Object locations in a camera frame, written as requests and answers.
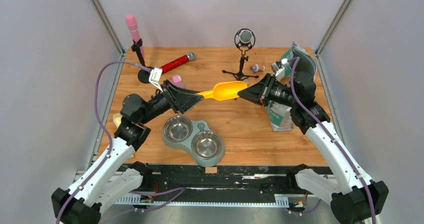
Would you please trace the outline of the green pet food bag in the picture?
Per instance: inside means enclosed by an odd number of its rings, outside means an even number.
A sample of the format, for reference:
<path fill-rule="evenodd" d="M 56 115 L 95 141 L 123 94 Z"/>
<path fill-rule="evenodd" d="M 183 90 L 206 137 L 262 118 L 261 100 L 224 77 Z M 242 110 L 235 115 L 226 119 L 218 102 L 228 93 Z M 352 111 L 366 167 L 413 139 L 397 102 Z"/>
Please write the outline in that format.
<path fill-rule="evenodd" d="M 311 56 L 303 47 L 299 46 L 295 42 L 292 43 L 289 50 L 285 52 L 279 60 L 283 58 L 289 60 L 294 57 L 300 58 L 295 69 L 296 71 L 304 71 L 316 76 L 317 64 L 314 57 Z M 289 86 L 290 84 L 290 77 L 293 67 L 293 64 L 291 62 L 288 62 L 288 64 L 289 71 L 287 72 L 287 76 L 281 81 L 279 81 L 281 84 L 285 84 L 287 86 Z M 271 101 L 269 105 L 265 108 L 267 111 L 271 128 L 274 132 L 290 131 L 294 128 L 294 124 L 290 116 L 290 107 Z"/>

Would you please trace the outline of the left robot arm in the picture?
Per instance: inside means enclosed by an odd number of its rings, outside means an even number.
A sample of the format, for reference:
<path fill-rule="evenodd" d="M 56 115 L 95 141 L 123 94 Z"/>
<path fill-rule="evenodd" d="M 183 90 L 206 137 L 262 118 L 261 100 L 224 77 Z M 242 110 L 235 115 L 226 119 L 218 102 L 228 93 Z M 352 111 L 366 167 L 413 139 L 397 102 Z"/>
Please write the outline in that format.
<path fill-rule="evenodd" d="M 109 145 L 81 178 L 66 190 L 58 188 L 51 196 L 56 223 L 97 224 L 102 214 L 121 197 L 153 185 L 151 170 L 135 162 L 113 181 L 117 169 L 146 141 L 151 129 L 145 124 L 168 110 L 185 113 L 204 99 L 197 91 L 179 88 L 165 80 L 157 93 L 145 101 L 137 94 L 122 102 L 121 123 Z"/>

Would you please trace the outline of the yellow plastic scoop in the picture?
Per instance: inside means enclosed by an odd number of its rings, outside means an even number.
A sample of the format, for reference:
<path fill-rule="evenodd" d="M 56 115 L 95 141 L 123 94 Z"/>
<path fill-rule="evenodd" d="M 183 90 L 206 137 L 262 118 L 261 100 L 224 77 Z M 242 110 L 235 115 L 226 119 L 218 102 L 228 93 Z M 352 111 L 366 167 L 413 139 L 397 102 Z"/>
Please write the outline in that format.
<path fill-rule="evenodd" d="M 239 97 L 238 92 L 246 89 L 248 85 L 243 81 L 219 82 L 211 90 L 197 93 L 204 99 L 226 101 Z"/>

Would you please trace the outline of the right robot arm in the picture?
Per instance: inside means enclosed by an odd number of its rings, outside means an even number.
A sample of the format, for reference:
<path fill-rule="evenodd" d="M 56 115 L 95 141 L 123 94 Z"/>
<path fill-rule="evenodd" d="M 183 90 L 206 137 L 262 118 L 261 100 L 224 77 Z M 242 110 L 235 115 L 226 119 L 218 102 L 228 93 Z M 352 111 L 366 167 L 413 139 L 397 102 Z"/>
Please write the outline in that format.
<path fill-rule="evenodd" d="M 316 84 L 308 72 L 295 72 L 290 85 L 283 85 L 267 74 L 260 82 L 238 92 L 254 104 L 271 101 L 290 107 L 293 123 L 318 148 L 334 180 L 326 179 L 305 164 L 290 168 L 286 188 L 292 193 L 308 191 L 327 203 L 341 224 L 376 220 L 389 190 L 383 181 L 373 178 L 358 164 L 340 140 L 327 112 L 315 101 Z"/>

